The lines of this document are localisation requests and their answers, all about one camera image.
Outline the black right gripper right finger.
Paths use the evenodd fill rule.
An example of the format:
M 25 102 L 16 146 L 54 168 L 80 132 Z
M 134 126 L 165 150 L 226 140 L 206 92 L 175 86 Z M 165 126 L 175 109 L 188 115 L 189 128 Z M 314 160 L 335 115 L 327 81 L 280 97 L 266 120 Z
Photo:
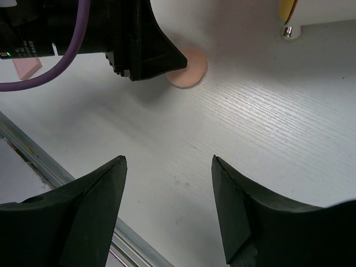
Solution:
M 318 207 L 277 194 L 214 156 L 212 185 L 229 266 L 354 266 L 355 201 Z

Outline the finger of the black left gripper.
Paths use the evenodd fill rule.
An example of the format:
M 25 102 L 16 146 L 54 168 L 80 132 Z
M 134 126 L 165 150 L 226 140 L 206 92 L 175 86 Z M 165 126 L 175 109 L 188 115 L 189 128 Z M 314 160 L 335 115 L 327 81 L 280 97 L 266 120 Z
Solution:
M 187 58 L 159 27 L 150 1 L 108 1 L 110 44 L 105 53 L 114 73 L 148 80 L 187 66 Z

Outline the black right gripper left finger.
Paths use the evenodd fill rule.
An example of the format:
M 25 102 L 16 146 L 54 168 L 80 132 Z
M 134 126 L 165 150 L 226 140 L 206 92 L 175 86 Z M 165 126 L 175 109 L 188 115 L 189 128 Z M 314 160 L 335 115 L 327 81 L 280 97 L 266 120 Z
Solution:
M 2 266 L 105 266 L 127 175 L 118 156 L 23 202 L 1 205 Z

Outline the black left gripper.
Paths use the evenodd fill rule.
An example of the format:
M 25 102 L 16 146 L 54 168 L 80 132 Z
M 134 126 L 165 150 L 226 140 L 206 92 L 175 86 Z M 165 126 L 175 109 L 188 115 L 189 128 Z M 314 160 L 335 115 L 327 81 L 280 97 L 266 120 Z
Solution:
M 91 1 L 80 54 L 111 48 L 112 1 Z M 1 8 L 1 59 L 64 55 L 72 39 L 78 1 L 17 1 Z

